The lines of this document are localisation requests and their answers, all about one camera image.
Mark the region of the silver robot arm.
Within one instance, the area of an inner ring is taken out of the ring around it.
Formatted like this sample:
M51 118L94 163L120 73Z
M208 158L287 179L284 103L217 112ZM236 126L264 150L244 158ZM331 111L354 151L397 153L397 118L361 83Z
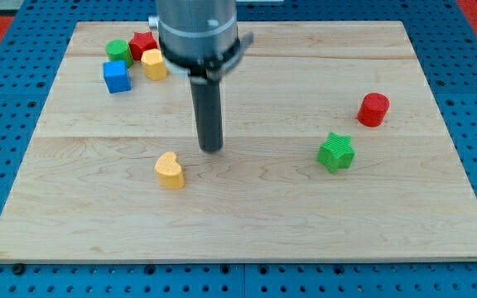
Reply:
M220 82L238 66L254 34L239 36L235 0L156 0L161 52L190 81L199 147L224 144Z

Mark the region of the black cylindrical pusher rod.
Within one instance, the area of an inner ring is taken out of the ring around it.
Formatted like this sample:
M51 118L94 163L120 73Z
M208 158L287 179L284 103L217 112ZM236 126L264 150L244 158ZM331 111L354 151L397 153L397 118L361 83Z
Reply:
M190 77L190 89L200 149L204 152L217 152L223 146L219 82Z

